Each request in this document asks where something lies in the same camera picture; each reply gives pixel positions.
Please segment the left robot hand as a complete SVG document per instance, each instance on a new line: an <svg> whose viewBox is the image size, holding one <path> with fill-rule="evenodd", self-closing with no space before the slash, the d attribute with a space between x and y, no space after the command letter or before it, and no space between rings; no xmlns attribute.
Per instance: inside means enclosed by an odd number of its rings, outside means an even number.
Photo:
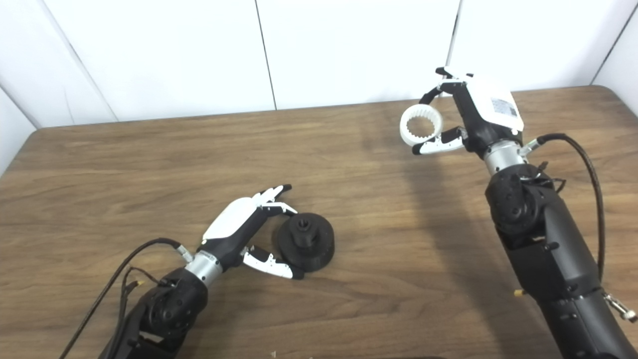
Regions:
<svg viewBox="0 0 638 359"><path fill-rule="evenodd" d="M241 264L276 277L303 279L305 273L301 269L271 252L249 245L269 218L279 214L292 217L298 213L278 201L281 194L291 189L291 184L283 184L231 202L206 229L193 260L185 269L208 288L222 273Z"/></svg>

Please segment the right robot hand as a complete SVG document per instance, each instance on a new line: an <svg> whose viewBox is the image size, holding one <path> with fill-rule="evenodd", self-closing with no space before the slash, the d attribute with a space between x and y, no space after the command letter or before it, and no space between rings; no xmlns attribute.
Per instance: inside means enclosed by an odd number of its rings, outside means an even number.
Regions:
<svg viewBox="0 0 638 359"><path fill-rule="evenodd" d="M523 145L524 123L512 93L503 84L486 76L460 73L449 66L435 72L444 76L437 86L403 112L400 136L415 155L452 152L465 148L481 159L501 142ZM443 130L444 117L431 103L440 94L451 95L463 125ZM424 118L434 127L432 134L416 136L408 129L415 118Z"/></svg>

